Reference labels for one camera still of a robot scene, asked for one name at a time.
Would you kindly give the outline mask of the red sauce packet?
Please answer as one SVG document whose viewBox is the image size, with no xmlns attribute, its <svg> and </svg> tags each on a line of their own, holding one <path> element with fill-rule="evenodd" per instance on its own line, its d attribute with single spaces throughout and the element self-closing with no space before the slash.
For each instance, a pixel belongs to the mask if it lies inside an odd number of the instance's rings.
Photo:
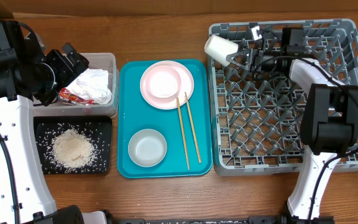
<svg viewBox="0 0 358 224">
<path fill-rule="evenodd" d="M 63 101 L 64 103 L 69 103 L 72 105 L 92 105 L 94 103 L 94 100 L 82 99 L 79 96 L 72 94 L 66 88 L 62 88 L 60 90 L 59 97 L 60 100 Z"/>
</svg>

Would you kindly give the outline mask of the white cup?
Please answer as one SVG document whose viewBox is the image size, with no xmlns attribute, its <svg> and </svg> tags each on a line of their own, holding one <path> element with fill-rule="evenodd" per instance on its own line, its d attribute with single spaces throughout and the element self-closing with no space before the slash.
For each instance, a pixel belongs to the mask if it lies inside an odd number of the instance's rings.
<svg viewBox="0 0 358 224">
<path fill-rule="evenodd" d="M 238 44 L 217 35 L 211 35 L 204 46 L 204 52 L 211 58 L 226 67 L 230 62 L 226 59 L 228 55 L 238 51 Z"/>
</svg>

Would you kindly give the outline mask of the white napkin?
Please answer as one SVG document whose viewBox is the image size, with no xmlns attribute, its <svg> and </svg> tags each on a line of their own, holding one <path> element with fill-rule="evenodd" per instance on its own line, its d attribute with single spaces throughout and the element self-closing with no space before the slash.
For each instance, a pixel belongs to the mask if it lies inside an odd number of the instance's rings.
<svg viewBox="0 0 358 224">
<path fill-rule="evenodd" d="M 107 70 L 88 68 L 67 86 L 67 90 L 84 100 L 93 100 L 96 104 L 104 105 L 112 98 L 108 81 Z"/>
</svg>

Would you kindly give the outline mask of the pink shallow bowl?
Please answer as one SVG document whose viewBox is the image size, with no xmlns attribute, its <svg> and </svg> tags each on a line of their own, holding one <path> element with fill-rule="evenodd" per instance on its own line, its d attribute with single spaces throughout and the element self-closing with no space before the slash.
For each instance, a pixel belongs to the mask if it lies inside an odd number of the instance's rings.
<svg viewBox="0 0 358 224">
<path fill-rule="evenodd" d="M 176 98 L 181 88 L 179 73 L 168 65 L 159 65 L 145 73 L 145 87 L 158 100 Z"/>
</svg>

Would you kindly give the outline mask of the wooden chopstick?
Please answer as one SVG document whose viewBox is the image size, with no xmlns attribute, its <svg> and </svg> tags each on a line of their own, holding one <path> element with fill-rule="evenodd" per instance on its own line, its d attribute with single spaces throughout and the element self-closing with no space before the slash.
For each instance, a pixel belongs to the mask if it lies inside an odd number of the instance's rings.
<svg viewBox="0 0 358 224">
<path fill-rule="evenodd" d="M 183 147 L 184 147 L 185 158 L 186 158 L 186 165 L 187 165 L 187 169 L 190 170 L 190 163 L 189 163 L 189 158 L 188 158 L 188 150 L 187 150 L 187 145 L 186 145 L 186 136 L 185 136 L 185 130 L 184 130 L 184 127 L 183 127 L 183 118 L 182 118 L 182 113 L 181 113 L 181 106 L 180 106 L 179 97 L 176 98 L 176 101 L 177 101 L 178 116 L 179 116 L 179 120 L 180 120 L 180 128 L 181 128 L 181 135 L 182 135 L 182 140 L 183 140 Z"/>
<path fill-rule="evenodd" d="M 193 139 L 194 139 L 194 143 L 195 143 L 195 149 L 196 149 L 196 153 L 197 153 L 197 157 L 198 157 L 198 162 L 200 164 L 200 163 L 202 163 L 202 160 L 201 160 L 198 140 L 197 140 L 197 136 L 196 136 L 195 126 L 194 126 L 194 122 L 193 122 L 193 117 L 192 117 L 192 113 L 191 113 L 191 108 L 190 108 L 190 103 L 189 103 L 189 100 L 188 100 L 187 92 L 185 92 L 185 100 L 186 100 L 186 106 L 187 106 L 187 109 L 188 109 L 188 116 L 189 116 L 189 119 L 190 119 L 191 130 L 192 130 L 192 133 L 193 133 Z"/>
</svg>

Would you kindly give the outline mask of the grey white bowl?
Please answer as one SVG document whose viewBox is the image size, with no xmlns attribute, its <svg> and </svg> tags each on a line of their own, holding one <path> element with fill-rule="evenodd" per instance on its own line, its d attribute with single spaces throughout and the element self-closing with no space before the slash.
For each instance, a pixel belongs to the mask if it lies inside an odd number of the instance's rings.
<svg viewBox="0 0 358 224">
<path fill-rule="evenodd" d="M 167 153 L 167 141 L 154 129 L 136 132 L 128 143 L 128 154 L 133 163 L 140 167 L 153 167 L 163 161 Z"/>
</svg>

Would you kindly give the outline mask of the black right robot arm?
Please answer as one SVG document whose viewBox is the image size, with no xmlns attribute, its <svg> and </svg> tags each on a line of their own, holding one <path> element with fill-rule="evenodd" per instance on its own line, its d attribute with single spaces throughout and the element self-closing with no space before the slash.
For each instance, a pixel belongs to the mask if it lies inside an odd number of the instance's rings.
<svg viewBox="0 0 358 224">
<path fill-rule="evenodd" d="M 284 74 L 307 96 L 301 118 L 300 140 L 305 145 L 303 165 L 295 189 L 284 205 L 280 223 L 333 223 L 319 215 L 319 206 L 333 169 L 350 153 L 358 139 L 358 86 L 337 81 L 311 54 L 306 53 L 302 28 L 286 27 L 277 37 L 277 52 L 263 46 L 242 50 L 224 41 L 219 59 L 236 65 L 254 81 L 269 82 Z"/>
</svg>

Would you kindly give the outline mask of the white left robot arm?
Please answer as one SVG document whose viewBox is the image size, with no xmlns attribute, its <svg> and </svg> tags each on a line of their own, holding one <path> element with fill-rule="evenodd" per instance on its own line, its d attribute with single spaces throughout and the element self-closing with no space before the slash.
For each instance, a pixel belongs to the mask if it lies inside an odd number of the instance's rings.
<svg viewBox="0 0 358 224">
<path fill-rule="evenodd" d="M 45 53 L 27 26 L 0 20 L 0 223 L 113 223 L 107 210 L 57 208 L 42 172 L 34 101 L 51 104 L 88 67 L 70 44 Z"/>
</svg>

